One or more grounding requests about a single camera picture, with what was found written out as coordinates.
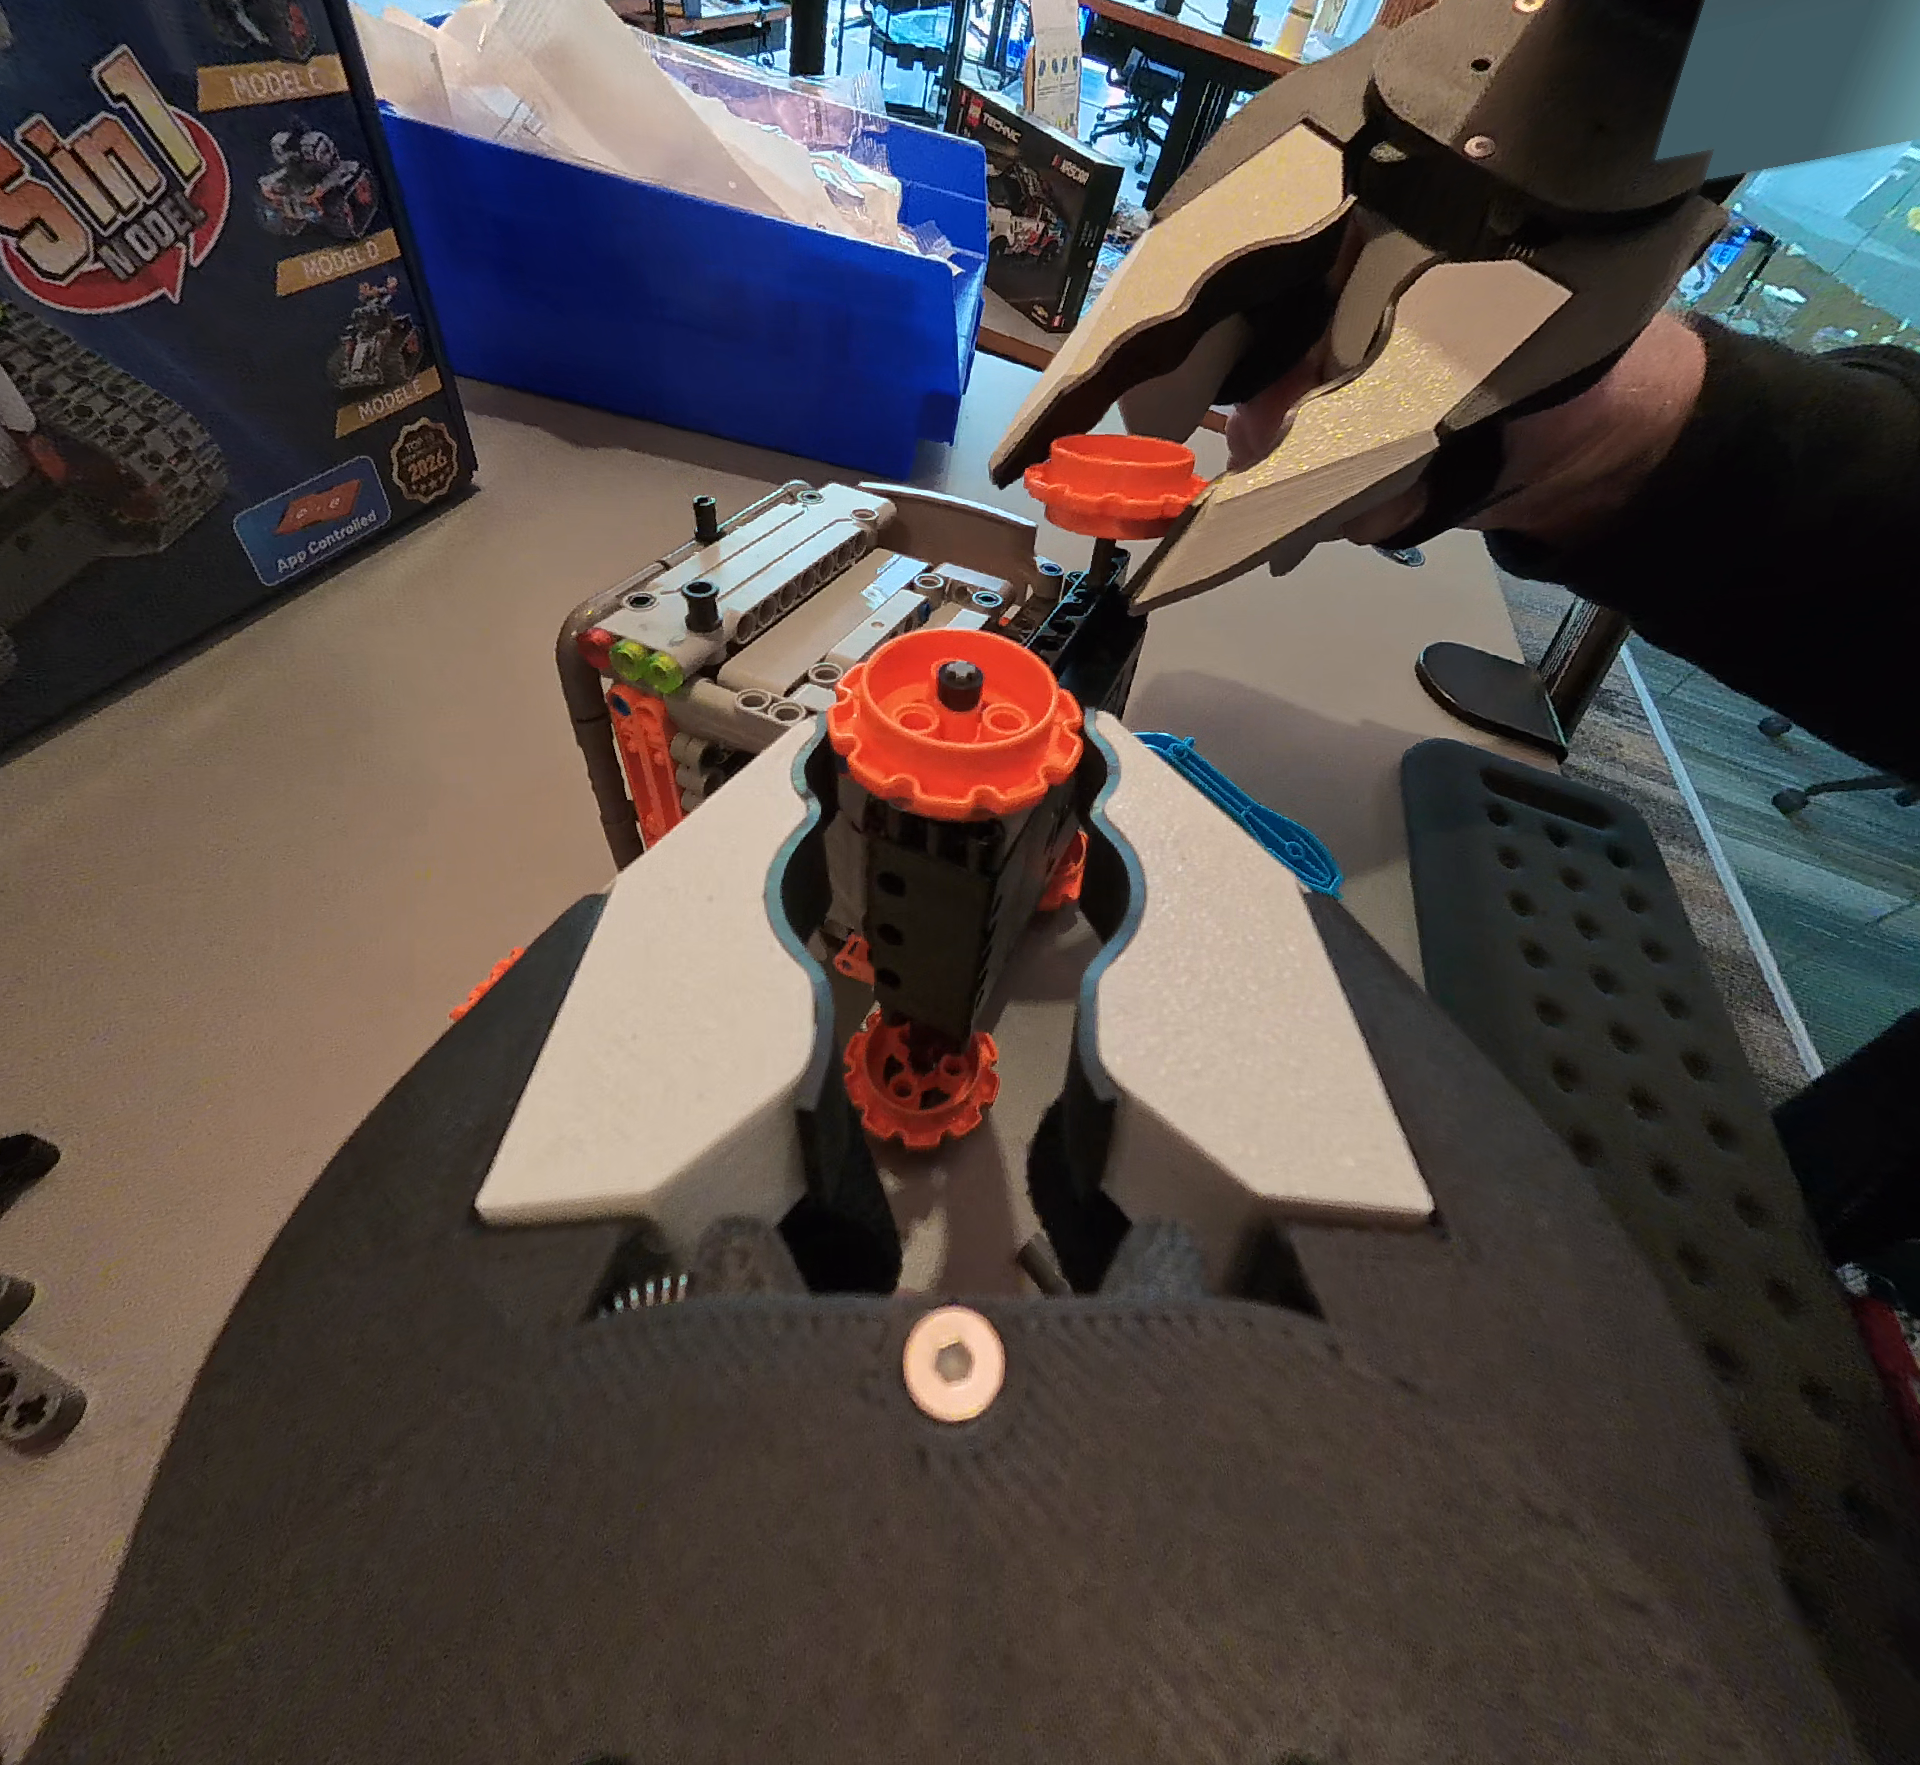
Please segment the standing sign board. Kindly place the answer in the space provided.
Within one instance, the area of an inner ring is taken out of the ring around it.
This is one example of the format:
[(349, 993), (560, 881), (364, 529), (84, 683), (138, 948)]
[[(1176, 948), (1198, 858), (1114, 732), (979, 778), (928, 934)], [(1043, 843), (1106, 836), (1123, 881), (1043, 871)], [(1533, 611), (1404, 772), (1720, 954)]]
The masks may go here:
[(1081, 138), (1081, 2), (1027, 0), (1029, 43), (1023, 60), (1023, 109), (1036, 123)]

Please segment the black carton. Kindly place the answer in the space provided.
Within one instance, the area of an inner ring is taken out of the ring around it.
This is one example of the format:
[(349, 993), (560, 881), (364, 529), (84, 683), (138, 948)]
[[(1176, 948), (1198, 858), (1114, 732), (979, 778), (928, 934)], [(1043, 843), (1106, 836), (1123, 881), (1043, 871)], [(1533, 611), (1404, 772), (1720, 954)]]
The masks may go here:
[(987, 288), (1043, 331), (1067, 334), (1106, 242), (1123, 169), (964, 82), (947, 93), (946, 131), (987, 155)]

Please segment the grey angled beam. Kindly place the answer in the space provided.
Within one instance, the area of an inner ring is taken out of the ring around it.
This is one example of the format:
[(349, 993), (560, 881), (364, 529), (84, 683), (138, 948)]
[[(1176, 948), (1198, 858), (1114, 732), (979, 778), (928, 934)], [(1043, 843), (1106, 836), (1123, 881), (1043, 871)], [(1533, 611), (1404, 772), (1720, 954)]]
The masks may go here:
[(3, 1274), (3, 1443), (35, 1458), (61, 1448), (84, 1424), (80, 1385), (26, 1352), (12, 1326), (37, 1297), (30, 1282)]

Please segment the blue plastic bin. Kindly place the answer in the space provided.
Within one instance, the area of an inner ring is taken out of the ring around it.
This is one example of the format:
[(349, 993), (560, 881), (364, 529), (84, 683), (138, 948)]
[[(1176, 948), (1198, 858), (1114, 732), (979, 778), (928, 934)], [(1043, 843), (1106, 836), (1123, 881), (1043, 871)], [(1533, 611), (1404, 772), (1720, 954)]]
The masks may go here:
[(904, 481), (951, 443), (981, 319), (987, 156), (889, 123), (910, 227), (853, 242), (382, 111), (459, 376)]

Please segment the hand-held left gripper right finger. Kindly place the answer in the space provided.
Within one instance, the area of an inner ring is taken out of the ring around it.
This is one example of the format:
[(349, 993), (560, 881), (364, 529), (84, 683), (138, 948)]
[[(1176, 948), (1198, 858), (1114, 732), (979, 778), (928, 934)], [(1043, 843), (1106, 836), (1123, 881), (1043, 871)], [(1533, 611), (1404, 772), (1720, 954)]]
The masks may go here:
[(1134, 1222), (1427, 1224), (1306, 891), (1123, 725), (1084, 741), (1096, 1190)]

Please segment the person's right hand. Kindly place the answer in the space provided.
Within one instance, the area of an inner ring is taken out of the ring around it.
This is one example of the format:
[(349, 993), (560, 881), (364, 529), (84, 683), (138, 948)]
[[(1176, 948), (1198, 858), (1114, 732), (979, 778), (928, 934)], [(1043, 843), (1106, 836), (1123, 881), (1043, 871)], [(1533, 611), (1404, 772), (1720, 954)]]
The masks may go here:
[(1491, 502), (1447, 516), (1442, 529), (1571, 543), (1617, 512), (1669, 457), (1705, 378), (1705, 339), (1688, 319), (1659, 314), (1588, 390), (1509, 424)]

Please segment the blue robot kit box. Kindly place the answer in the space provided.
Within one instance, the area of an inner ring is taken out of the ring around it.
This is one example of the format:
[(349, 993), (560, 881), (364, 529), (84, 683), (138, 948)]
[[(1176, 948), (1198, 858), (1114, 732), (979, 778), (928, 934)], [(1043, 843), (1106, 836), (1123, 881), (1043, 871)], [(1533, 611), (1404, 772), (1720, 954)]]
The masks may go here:
[(457, 502), (349, 0), (3, 0), (3, 742)]

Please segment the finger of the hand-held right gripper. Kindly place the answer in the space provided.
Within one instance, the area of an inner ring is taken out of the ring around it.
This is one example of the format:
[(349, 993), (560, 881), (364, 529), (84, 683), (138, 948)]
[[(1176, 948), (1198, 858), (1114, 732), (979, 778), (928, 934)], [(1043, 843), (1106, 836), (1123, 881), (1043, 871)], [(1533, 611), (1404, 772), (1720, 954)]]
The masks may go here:
[(1293, 410), (1284, 440), (1227, 473), (1141, 568), (1157, 611), (1269, 568), (1284, 575), (1437, 452), (1442, 421), (1532, 338), (1571, 288), (1518, 260), (1432, 265), (1395, 299), (1372, 363)]
[(1254, 316), (1324, 280), (1348, 207), (1342, 148), (1309, 123), (1167, 202), (1042, 371), (992, 483), (1018, 483), (1111, 409), (1126, 431), (1186, 441), (1244, 356)]

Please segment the clear plastic bag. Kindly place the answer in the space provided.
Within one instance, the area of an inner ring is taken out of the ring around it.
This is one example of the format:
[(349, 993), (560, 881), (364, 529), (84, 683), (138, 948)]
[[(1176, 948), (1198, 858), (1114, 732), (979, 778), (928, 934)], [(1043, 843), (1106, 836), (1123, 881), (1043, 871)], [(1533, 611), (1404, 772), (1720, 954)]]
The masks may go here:
[(803, 142), (831, 202), (863, 242), (977, 267), (988, 254), (987, 155), (979, 142), (902, 123), (819, 82), (796, 79)]

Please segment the neighbouring grey desk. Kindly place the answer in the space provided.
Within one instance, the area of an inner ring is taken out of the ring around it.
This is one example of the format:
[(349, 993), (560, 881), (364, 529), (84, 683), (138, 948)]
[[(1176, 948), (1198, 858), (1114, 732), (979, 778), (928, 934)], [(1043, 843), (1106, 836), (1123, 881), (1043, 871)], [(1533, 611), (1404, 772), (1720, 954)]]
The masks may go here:
[(1043, 330), (996, 290), (982, 290), (974, 334), (974, 346), (982, 353), (1026, 369), (1045, 369), (1071, 334), (1073, 328), (1067, 331)]

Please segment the white paper sheets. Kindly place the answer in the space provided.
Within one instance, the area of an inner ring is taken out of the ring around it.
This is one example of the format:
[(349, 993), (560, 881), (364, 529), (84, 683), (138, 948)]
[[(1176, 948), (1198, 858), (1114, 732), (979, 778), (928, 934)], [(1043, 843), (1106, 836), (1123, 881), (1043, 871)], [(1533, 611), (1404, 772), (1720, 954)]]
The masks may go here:
[(863, 242), (803, 142), (794, 82), (766, 69), (638, 30), (607, 0), (353, 17), (374, 95), (401, 117)]

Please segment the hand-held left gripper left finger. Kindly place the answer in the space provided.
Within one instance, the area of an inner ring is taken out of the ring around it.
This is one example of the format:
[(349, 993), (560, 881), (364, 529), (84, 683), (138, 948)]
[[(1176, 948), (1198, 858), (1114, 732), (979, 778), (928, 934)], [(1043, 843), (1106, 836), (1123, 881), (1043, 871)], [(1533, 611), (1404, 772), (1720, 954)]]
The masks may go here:
[(787, 731), (617, 878), (477, 1193), (486, 1224), (778, 1224), (801, 1201), (827, 989), (776, 878), (817, 817), (822, 741)]

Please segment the light blue plastic tool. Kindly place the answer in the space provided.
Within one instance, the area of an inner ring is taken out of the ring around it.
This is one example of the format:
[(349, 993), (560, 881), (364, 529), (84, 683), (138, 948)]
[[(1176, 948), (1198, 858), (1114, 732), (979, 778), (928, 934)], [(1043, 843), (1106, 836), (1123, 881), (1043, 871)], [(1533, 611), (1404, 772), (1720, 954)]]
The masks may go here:
[(1284, 865), (1304, 889), (1338, 899), (1342, 868), (1333, 852), (1304, 823), (1263, 806), (1209, 760), (1195, 738), (1167, 732), (1140, 732), (1140, 742), (1152, 749), (1195, 789), (1205, 794), (1235, 823), (1239, 823), (1272, 858)]

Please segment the building block robot chassis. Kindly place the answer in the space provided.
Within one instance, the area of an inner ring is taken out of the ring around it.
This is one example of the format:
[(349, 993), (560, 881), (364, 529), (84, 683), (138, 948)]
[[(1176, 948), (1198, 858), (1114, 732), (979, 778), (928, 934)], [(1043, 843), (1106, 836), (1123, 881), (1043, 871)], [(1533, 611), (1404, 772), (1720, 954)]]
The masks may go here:
[[(558, 642), (563, 697), (617, 866), (659, 845), (838, 682), (921, 629), (1027, 649), (1071, 573), (1034, 525), (877, 483), (789, 483), (579, 605)], [(1067, 781), (1011, 817), (917, 817), (867, 794), (825, 745), (813, 795), (825, 909), (812, 923), (877, 1007), (845, 1052), (864, 1128), (912, 1152), (977, 1130), (999, 1093), (981, 1015), (1027, 923), (1081, 895)]]

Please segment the wooden top desk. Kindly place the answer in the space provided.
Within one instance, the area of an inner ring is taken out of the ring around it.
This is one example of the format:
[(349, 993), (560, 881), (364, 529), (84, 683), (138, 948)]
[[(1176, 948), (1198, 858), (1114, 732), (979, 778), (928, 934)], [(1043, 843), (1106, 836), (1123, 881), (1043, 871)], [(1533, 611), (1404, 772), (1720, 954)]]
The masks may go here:
[(1235, 38), (1203, 17), (1203, 0), (1186, 0), (1179, 15), (1153, 0), (1079, 0), (1096, 20), (1123, 30), (1163, 69), (1181, 76), (1159, 161), (1148, 184), (1156, 206), (1228, 117), (1237, 98), (1262, 93), (1299, 68), (1299, 60)]

